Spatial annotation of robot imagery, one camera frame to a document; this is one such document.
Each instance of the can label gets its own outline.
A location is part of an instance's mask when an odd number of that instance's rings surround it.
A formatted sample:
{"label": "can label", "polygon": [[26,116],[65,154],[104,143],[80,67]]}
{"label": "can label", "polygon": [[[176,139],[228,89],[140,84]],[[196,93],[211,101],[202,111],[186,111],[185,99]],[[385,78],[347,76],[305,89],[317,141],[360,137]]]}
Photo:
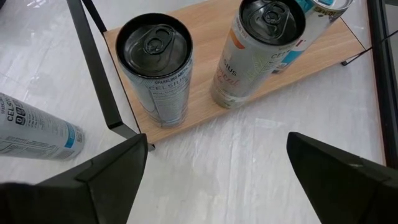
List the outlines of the can label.
{"label": "can label", "polygon": [[128,75],[141,105],[162,127],[175,126],[183,121],[187,112],[192,67],[191,57],[186,66],[166,78],[145,79]]}
{"label": "can label", "polygon": [[237,14],[211,87],[214,100],[226,108],[242,105],[264,83],[293,45],[273,46],[253,39],[244,30]]}
{"label": "can label", "polygon": [[67,160],[84,145],[75,125],[0,93],[0,155]]}
{"label": "can label", "polygon": [[298,57],[309,48],[309,46],[321,36],[332,23],[334,23],[346,10],[327,9],[317,6],[312,0],[296,0],[305,13],[306,27],[303,35],[298,40],[292,51],[283,59],[273,73],[284,71]]}

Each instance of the can rim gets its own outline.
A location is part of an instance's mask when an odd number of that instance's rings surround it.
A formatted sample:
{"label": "can rim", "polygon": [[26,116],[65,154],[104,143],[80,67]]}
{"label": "can rim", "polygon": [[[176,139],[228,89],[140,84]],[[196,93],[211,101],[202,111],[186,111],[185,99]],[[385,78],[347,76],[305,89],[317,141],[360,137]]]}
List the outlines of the can rim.
{"label": "can rim", "polygon": [[[148,76],[135,71],[133,68],[131,68],[128,65],[123,54],[124,44],[126,43],[129,36],[132,34],[132,32],[134,32],[138,27],[142,26],[143,24],[145,25],[167,24],[172,26],[175,30],[177,30],[177,32],[181,33],[181,35],[187,41],[187,49],[188,49],[187,55],[185,56],[185,60],[181,64],[181,66],[179,66],[173,72],[170,72],[165,75]],[[147,13],[132,18],[130,21],[128,21],[126,24],[122,26],[122,28],[118,33],[118,37],[116,38],[116,56],[118,57],[119,64],[121,64],[123,68],[126,69],[128,72],[130,72],[132,75],[136,75],[138,77],[145,79],[160,79],[175,75],[176,73],[181,71],[181,68],[185,67],[189,63],[192,54],[193,54],[193,41],[187,27],[185,27],[185,25],[182,22],[180,22],[178,19],[162,13]]]}
{"label": "can rim", "polygon": [[311,2],[314,3],[315,5],[317,5],[318,7],[321,7],[322,9],[329,10],[329,11],[331,11],[331,12],[341,12],[341,11],[344,12],[345,10],[347,10],[347,9],[350,7],[350,5],[354,2],[354,0],[347,0],[347,1],[348,1],[348,5],[347,5],[346,7],[341,7],[341,8],[338,8],[338,9],[333,9],[333,8],[330,8],[330,7],[327,7],[327,6],[325,6],[325,5],[320,4],[320,2],[317,2],[317,1],[315,1],[315,0],[311,0]]}
{"label": "can rim", "polygon": [[263,43],[263,44],[267,44],[267,45],[271,45],[271,46],[285,46],[285,45],[295,43],[303,35],[304,30],[305,30],[305,24],[306,24],[305,14],[304,14],[302,8],[300,7],[300,5],[294,0],[293,1],[292,0],[278,0],[278,1],[286,4],[289,7],[289,9],[293,9],[293,10],[291,10],[291,13],[292,13],[293,17],[295,18],[295,20],[298,21],[298,22],[296,22],[298,31],[296,32],[296,35],[292,38],[291,41],[283,43],[283,44],[272,44],[272,43],[260,40],[257,37],[255,37],[254,35],[252,35],[248,31],[248,29],[246,28],[246,26],[243,22],[242,12],[243,12],[243,6],[245,4],[250,4],[254,1],[258,1],[258,0],[243,0],[241,2],[241,5],[239,6],[239,12],[238,12],[239,21],[240,21],[240,23],[242,23],[244,31],[246,31],[250,35],[250,37],[252,37],[256,41]]}

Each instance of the black plastic object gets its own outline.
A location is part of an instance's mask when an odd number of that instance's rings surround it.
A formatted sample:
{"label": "black plastic object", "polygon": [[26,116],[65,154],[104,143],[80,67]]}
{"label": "black plastic object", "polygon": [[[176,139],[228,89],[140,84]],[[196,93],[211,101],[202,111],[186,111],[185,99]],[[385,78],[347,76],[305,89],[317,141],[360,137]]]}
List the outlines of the black plastic object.
{"label": "black plastic object", "polygon": [[398,171],[299,133],[287,153],[323,224],[398,223]]}
{"label": "black plastic object", "polygon": [[124,224],[144,174],[145,134],[37,185],[0,185],[0,223]]}
{"label": "black plastic object", "polygon": [[6,3],[6,0],[0,0],[0,9],[1,9],[2,6],[4,5],[4,3]]}

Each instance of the celsius can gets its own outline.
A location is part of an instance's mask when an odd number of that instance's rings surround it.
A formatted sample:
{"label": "celsius can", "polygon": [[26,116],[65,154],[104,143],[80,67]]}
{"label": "celsius can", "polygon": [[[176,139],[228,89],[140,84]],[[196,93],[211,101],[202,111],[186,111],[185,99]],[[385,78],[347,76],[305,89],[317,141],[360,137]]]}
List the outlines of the celsius can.
{"label": "celsius can", "polygon": [[69,160],[84,141],[77,126],[0,93],[0,156]]}
{"label": "celsius can", "polygon": [[303,34],[305,17],[292,0],[243,0],[233,19],[211,87],[222,107],[241,106]]}
{"label": "celsius can", "polygon": [[192,38],[178,20],[144,14],[125,24],[116,53],[139,101],[163,128],[184,121],[192,75]]}
{"label": "celsius can", "polygon": [[273,73],[283,72],[291,65],[337,18],[353,0],[296,0],[305,13],[307,27],[295,47]]}

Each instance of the can lid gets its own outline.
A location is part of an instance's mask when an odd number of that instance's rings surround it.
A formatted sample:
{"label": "can lid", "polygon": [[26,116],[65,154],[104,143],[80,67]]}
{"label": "can lid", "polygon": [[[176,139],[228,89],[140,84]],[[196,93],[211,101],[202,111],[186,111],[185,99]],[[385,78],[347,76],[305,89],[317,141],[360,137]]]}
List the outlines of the can lid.
{"label": "can lid", "polygon": [[124,46],[124,57],[137,73],[159,77],[176,71],[185,61],[187,42],[173,27],[148,25],[133,32]]}
{"label": "can lid", "polygon": [[242,7],[243,26],[262,42],[272,45],[287,44],[301,32],[296,25],[297,18],[282,1],[257,0],[243,4]]}
{"label": "can lid", "polygon": [[314,0],[327,9],[346,9],[353,0]]}

